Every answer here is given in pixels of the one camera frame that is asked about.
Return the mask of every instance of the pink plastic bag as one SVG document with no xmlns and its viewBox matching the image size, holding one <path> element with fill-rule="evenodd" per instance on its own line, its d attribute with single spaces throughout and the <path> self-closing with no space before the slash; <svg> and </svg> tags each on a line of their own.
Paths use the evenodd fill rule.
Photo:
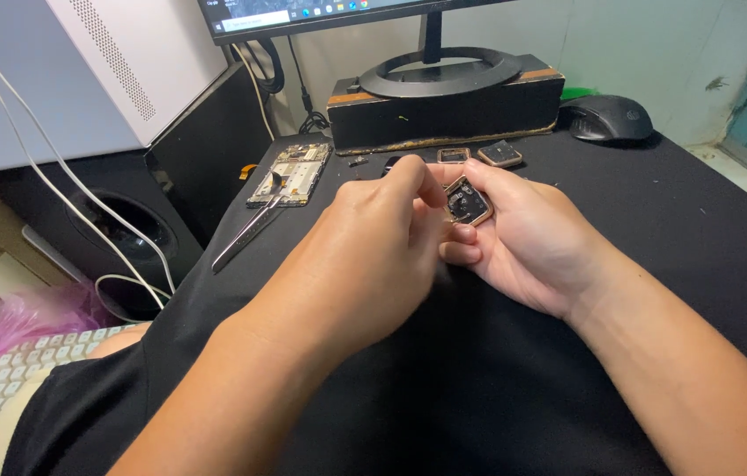
<svg viewBox="0 0 747 476">
<path fill-rule="evenodd" d="M 0 355 L 44 335 L 100 329 L 109 319 L 94 290 L 80 284 L 9 295 L 0 301 Z"/>
</svg>

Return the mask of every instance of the green object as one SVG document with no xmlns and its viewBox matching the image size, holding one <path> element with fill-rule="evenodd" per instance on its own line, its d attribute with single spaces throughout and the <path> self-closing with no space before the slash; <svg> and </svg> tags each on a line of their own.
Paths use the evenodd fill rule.
<svg viewBox="0 0 747 476">
<path fill-rule="evenodd" d="M 582 96 L 597 96 L 600 92 L 597 88 L 590 89 L 587 87 L 566 87 L 561 90 L 561 100 L 575 99 Z"/>
</svg>

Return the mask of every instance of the wall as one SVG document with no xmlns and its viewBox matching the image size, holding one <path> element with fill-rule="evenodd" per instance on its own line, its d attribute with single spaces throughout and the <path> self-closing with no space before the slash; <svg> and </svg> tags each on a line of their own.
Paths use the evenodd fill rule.
<svg viewBox="0 0 747 476">
<path fill-rule="evenodd" d="M 419 25 L 412 17 L 295 36 L 315 108 L 325 112 L 336 80 L 417 49 Z M 306 114 L 287 41 L 274 42 L 287 82 L 273 107 L 290 134 Z M 632 97 L 665 135 L 697 144 L 721 136 L 747 75 L 747 0 L 519 0 L 445 12 L 443 43 L 530 52 L 569 86 Z M 718 78 L 725 84 L 707 91 Z"/>
</svg>

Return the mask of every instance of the ventilation holes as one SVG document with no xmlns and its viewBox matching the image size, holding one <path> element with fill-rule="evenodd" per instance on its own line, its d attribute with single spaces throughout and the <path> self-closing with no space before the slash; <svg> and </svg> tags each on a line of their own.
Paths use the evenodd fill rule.
<svg viewBox="0 0 747 476">
<path fill-rule="evenodd" d="M 118 77 L 120 85 L 124 86 L 124 90 L 130 96 L 135 108 L 138 109 L 138 112 L 141 113 L 145 121 L 152 119 L 156 115 L 156 108 L 153 107 L 150 99 L 147 98 L 142 85 L 135 79 L 130 66 L 126 63 L 124 56 L 120 54 L 118 45 L 114 43 L 114 40 L 109 35 L 103 20 L 100 19 L 100 15 L 97 14 L 91 0 L 70 1 L 74 7 L 74 11 L 79 15 L 82 23 L 85 24 L 86 30 L 92 35 L 97 48 L 104 54 L 109 68 Z"/>
</svg>

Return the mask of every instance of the monitor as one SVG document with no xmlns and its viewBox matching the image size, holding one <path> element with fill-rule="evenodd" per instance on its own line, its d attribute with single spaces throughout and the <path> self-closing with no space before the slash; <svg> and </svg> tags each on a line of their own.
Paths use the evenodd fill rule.
<svg viewBox="0 0 747 476">
<path fill-rule="evenodd" d="M 198 0 L 216 45 L 508 0 Z"/>
</svg>

